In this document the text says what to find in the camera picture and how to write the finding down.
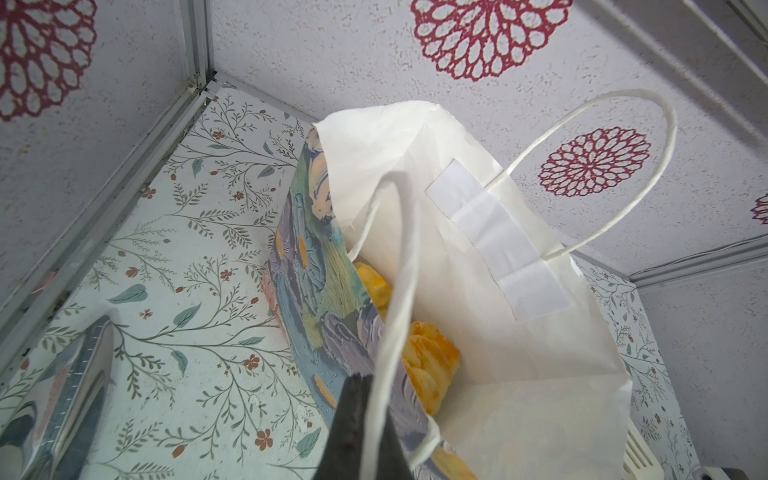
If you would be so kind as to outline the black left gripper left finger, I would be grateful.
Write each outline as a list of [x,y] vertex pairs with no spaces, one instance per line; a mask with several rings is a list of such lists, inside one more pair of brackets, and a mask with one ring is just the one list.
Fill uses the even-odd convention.
[[314,480],[359,478],[371,384],[371,375],[353,374],[345,380]]

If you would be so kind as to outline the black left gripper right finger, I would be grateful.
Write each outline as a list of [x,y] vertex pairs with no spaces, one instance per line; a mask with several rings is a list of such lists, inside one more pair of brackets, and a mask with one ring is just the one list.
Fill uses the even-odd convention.
[[376,471],[377,480],[413,480],[411,470],[400,445],[393,420],[386,417]]

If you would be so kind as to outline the small bread roll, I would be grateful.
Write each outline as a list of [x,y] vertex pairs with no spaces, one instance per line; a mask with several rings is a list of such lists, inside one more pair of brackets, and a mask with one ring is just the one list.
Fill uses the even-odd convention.
[[355,262],[354,266],[379,316],[385,321],[393,296],[392,286],[372,266],[363,262]]
[[424,410],[434,416],[461,366],[459,349],[436,325],[416,321],[410,325],[402,360]]

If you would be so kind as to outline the floral paper gift bag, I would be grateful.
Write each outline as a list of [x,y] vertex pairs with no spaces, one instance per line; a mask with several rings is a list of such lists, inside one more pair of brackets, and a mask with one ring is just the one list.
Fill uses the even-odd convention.
[[[329,431],[371,375],[358,479],[390,415],[413,479],[619,479],[632,382],[595,295],[511,177],[439,105],[339,111],[310,130],[263,289]],[[383,321],[355,262],[393,288]],[[413,322],[461,353],[424,410]]]

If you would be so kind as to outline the white slotted tongs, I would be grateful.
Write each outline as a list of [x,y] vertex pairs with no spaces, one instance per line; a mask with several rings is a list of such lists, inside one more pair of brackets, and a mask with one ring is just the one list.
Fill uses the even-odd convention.
[[632,420],[628,423],[623,480],[663,480],[664,471]]

